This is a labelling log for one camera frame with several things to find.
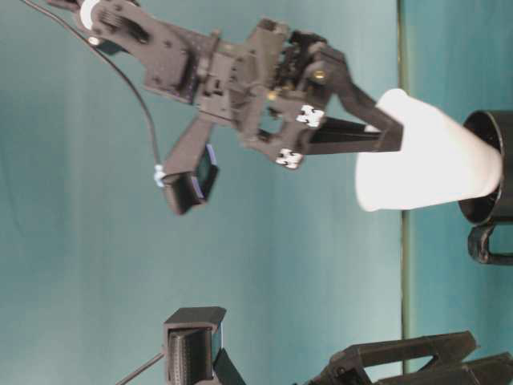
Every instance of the black cable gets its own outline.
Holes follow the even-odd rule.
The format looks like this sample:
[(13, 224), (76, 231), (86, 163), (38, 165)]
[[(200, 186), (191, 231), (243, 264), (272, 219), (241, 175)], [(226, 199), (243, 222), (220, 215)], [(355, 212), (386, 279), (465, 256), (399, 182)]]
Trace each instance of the black cable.
[(116, 385), (126, 385), (130, 381), (132, 381), (135, 377), (140, 375), (142, 372), (147, 370), (149, 367), (153, 366), (155, 363), (159, 362), (164, 357), (164, 353), (159, 353), (152, 359), (150, 359), (147, 363), (145, 363), (142, 367), (134, 370), (131, 374), (129, 374), (127, 377), (116, 383)]
[(157, 145), (157, 136), (155, 130), (155, 124), (153, 123), (153, 118), (151, 117), (151, 113), (143, 100), (141, 94), (135, 88), (133, 82), (104, 54), (98, 51), (95, 47), (93, 47), (89, 42), (72, 26), (70, 26), (64, 19), (60, 18), (58, 15), (50, 12), (49, 10), (43, 8), (42, 6), (32, 2), (31, 0), (19, 0), (20, 2), (24, 2), (30, 8), (41, 12), (48, 18), (51, 18), (56, 23), (60, 24), (65, 30), (69, 31), (72, 35), (74, 35), (78, 40), (82, 41), (96, 56), (98, 56), (101, 60), (103, 60), (106, 64), (111, 66), (111, 68), (115, 71), (116, 74), (130, 87), (131, 91), (134, 93), (135, 97), (139, 101), (141, 108), (144, 111), (144, 116), (146, 117), (147, 129), (150, 133), (150, 141), (151, 147), (153, 151), (153, 157), (155, 158), (156, 164), (161, 164), (160, 162), (160, 154), (159, 154), (159, 146)]

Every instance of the green wall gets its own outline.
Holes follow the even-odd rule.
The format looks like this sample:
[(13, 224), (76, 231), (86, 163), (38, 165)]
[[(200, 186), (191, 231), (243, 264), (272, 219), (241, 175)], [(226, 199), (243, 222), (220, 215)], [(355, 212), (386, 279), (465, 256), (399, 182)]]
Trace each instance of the green wall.
[[(397, 83), (394, 1), (143, 4), (234, 41), (282, 19), (325, 34), (372, 96)], [(174, 217), (111, 71), (16, 1), (0, 47), (0, 383), (114, 383), (159, 350), (180, 306), (228, 309), (225, 345), (248, 383), (303, 381), (350, 343), (399, 337), (399, 216), (357, 208), (353, 156), (288, 173), (217, 128), (212, 203)], [(115, 61), (141, 83), (134, 59)], [(144, 96), (165, 153), (195, 111)], [(134, 383), (163, 378), (159, 365)]]

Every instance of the black plastic part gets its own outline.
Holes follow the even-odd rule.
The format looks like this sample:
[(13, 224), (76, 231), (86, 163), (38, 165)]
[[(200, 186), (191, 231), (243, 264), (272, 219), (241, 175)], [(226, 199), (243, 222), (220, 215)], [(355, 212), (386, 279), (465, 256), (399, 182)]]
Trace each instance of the black plastic part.
[[(408, 359), (432, 357), (421, 373), (442, 370), (447, 365), (460, 363), (476, 348), (470, 332), (441, 334), (399, 341), (353, 345), (336, 353), (319, 376), (308, 385), (370, 385), (365, 368)], [(441, 382), (437, 385), (452, 385)]]
[(456, 363), (377, 381), (377, 385), (509, 385), (513, 366), (509, 353)]
[(212, 357), (212, 335), (225, 314), (221, 307), (181, 308), (164, 323), (167, 384), (194, 385), (213, 379), (214, 360), (219, 357)]
[(497, 148), (503, 158), (499, 187), (485, 197), (459, 202), (463, 215), (475, 226), (468, 237), (468, 251), (483, 264), (513, 265), (512, 253), (491, 253), (490, 236), (496, 225), (513, 222), (513, 111), (476, 111), (464, 126)]
[(208, 144), (213, 122), (195, 118), (164, 162), (164, 195), (178, 215), (208, 201), (219, 169)]
[(492, 253), (490, 238), (495, 224), (475, 226), (468, 236), (468, 252), (474, 261), (486, 265), (513, 265), (513, 253)]
[(245, 385), (239, 371), (233, 365), (225, 349), (221, 349), (216, 363), (214, 364), (214, 371), (216, 372), (219, 382), (223, 385)]
[(304, 143), (306, 155), (336, 154), (341, 152), (372, 152), (379, 132), (366, 132), (365, 125), (327, 118), (321, 128)]
[(167, 381), (170, 385), (194, 385), (213, 378), (211, 335), (209, 329), (169, 332)]

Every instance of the robotic arm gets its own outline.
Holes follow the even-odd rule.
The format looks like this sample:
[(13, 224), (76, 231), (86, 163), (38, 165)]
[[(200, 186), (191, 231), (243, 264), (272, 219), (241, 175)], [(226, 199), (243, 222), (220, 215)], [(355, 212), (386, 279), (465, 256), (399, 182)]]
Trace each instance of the robotic arm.
[[(345, 56), (312, 33), (262, 19), (245, 42), (225, 42), (145, 13), (135, 0), (47, 0), (73, 12), (87, 41), (112, 54), (125, 51), (145, 68), (148, 91), (194, 104), (197, 117), (163, 164), (156, 182), (177, 214), (206, 203), (218, 167), (208, 144), (215, 124), (234, 128), (241, 144), (287, 169), (307, 155), (398, 151), (402, 125), (375, 106), (351, 79)], [(329, 118), (332, 95), (377, 128)], [(261, 129), (261, 113), (282, 119), (278, 133)]]

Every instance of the white sticker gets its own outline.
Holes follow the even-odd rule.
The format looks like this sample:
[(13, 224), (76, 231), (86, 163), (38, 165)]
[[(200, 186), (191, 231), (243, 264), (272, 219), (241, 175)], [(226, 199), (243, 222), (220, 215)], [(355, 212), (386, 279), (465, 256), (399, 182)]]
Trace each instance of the white sticker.
[(303, 113), (298, 115), (296, 120), (301, 123), (306, 123), (309, 127), (317, 128), (321, 123), (321, 119), (324, 116), (324, 111), (316, 110), (312, 106), (305, 104), (301, 110)]
[(280, 150), (280, 156), (277, 157), (276, 163), (285, 166), (286, 168), (295, 169), (299, 166), (299, 163), (303, 159), (303, 155), (299, 152), (293, 152), (288, 148), (282, 148)]

